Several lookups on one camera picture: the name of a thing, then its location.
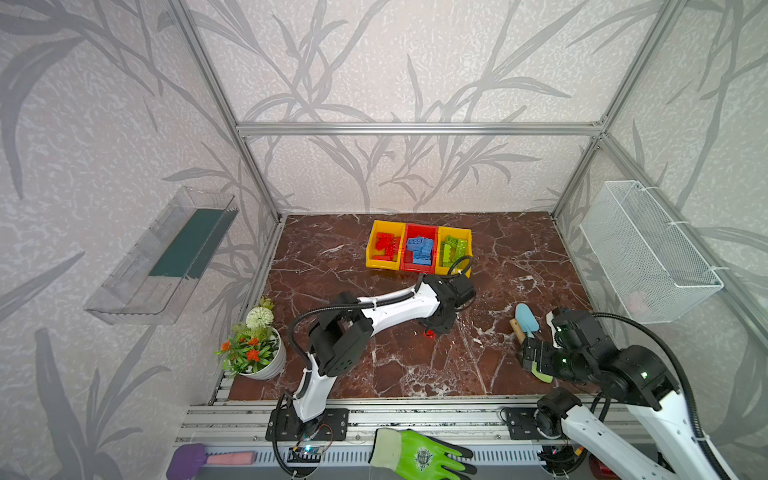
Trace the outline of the red lego brick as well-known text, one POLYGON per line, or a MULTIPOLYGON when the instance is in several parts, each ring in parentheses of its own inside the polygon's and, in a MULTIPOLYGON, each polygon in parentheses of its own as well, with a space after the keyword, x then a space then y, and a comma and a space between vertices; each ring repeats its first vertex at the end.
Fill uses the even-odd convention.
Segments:
POLYGON ((393 235, 386 232, 378 232, 376 235, 375 248, 377 250, 388 249, 393 242, 393 235))
POLYGON ((374 256, 372 257, 372 259, 373 259, 373 260, 375 260, 375 261, 386 261, 386 262, 391 262, 391 261, 394 259, 394 255, 392 254, 392 252, 391 252, 391 251, 384 251, 384 252, 383 252, 383 253, 381 253, 381 254, 378 254, 378 255, 374 255, 374 256))

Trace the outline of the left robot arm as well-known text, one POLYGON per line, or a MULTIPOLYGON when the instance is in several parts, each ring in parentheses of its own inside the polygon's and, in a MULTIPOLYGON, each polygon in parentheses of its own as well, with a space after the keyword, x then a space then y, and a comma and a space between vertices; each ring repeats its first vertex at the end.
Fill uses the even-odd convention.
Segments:
POLYGON ((288 340, 305 364, 290 408, 303 424, 321 418, 335 379, 359 362, 370 340, 395 326, 416 321, 428 333, 447 334, 458 313, 476 296, 471 255, 456 260, 446 275, 420 274, 408 288, 356 297, 344 292, 328 305, 296 316, 288 340))

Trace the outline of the green lego long diagonal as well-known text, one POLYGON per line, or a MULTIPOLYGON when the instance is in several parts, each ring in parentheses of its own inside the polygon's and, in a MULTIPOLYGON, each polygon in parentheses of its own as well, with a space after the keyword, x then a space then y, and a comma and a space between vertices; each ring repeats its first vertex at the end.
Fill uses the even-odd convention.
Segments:
POLYGON ((446 236, 441 243, 441 265, 443 267, 450 267, 453 264, 453 249, 455 246, 456 238, 453 236, 446 236))

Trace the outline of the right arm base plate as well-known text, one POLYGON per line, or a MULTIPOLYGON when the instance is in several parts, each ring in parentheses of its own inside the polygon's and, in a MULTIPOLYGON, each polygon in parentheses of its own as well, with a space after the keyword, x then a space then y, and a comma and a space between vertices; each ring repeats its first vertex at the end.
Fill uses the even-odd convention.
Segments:
POLYGON ((558 441, 566 438, 562 429, 566 411, 548 407, 502 407, 499 416, 511 440, 558 441))

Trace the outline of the red lego bottom brick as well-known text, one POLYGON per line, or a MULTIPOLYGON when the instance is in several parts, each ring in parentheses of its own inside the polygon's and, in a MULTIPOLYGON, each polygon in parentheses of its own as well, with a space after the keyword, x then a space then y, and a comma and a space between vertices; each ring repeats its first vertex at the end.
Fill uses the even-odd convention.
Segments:
POLYGON ((374 256, 372 257, 372 259, 373 259, 373 260, 375 260, 375 261, 386 261, 386 262, 391 262, 391 261, 394 259, 394 255, 392 254, 392 252, 391 252, 391 251, 384 251, 384 252, 383 252, 383 253, 381 253, 381 254, 378 254, 378 255, 374 255, 374 256))

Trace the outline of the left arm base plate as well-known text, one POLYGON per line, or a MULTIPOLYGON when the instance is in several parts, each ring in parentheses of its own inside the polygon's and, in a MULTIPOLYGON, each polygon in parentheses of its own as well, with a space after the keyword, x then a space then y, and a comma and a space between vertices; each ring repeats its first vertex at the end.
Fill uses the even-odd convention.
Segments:
POLYGON ((303 422, 292 406, 271 412, 265 438, 267 441, 343 441, 349 424, 348 409, 329 408, 318 418, 303 422))

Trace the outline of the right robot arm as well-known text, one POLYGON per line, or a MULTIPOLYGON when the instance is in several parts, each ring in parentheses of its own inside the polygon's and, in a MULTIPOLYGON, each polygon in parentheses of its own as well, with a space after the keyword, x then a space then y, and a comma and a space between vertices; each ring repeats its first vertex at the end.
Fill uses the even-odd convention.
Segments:
POLYGON ((641 345, 618 348, 603 330, 600 312, 556 309, 549 340, 519 304, 511 322, 521 343, 522 368, 546 383, 593 384, 606 401, 626 406, 654 440, 662 463, 636 449, 572 392, 554 388, 541 397, 531 419, 549 440, 583 447, 621 479, 733 479, 736 474, 704 433, 692 386, 671 349, 657 336, 659 357, 641 345))

